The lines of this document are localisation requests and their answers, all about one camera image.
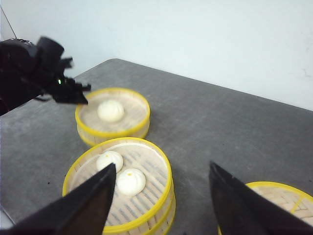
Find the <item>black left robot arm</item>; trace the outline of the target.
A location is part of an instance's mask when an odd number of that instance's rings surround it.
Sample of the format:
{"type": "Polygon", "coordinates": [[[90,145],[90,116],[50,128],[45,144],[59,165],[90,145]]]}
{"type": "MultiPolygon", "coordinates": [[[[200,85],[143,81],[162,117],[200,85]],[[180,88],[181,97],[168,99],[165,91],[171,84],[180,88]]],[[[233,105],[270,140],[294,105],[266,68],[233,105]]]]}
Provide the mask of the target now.
{"type": "MultiPolygon", "coordinates": [[[[36,44],[8,39],[0,44],[0,112],[9,111],[49,94],[58,103],[87,104],[82,85],[64,75],[72,58],[64,48],[41,37],[36,44]]],[[[100,235],[113,200],[116,168],[113,163],[72,190],[20,221],[3,235],[100,235]]]]}

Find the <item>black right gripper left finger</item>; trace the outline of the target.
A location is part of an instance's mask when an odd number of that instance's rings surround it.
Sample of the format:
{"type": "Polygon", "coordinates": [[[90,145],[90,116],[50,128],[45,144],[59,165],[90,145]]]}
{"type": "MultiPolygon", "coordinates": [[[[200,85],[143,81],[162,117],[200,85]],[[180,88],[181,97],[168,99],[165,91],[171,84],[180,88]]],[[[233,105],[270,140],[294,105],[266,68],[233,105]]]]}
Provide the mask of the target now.
{"type": "Polygon", "coordinates": [[[113,200],[115,164],[10,228],[11,235],[100,235],[113,200]]]}

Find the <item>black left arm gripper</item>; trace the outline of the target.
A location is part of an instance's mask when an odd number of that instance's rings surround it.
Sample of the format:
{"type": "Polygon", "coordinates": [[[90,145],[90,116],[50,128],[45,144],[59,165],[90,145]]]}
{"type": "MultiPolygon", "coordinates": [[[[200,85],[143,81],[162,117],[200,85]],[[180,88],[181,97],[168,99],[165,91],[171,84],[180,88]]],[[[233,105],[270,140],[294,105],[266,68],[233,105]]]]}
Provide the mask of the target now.
{"type": "Polygon", "coordinates": [[[64,75],[72,67],[72,58],[62,58],[64,47],[58,42],[42,36],[37,44],[37,67],[33,82],[41,94],[50,95],[57,103],[88,104],[84,92],[91,90],[91,84],[82,85],[64,75]]]}

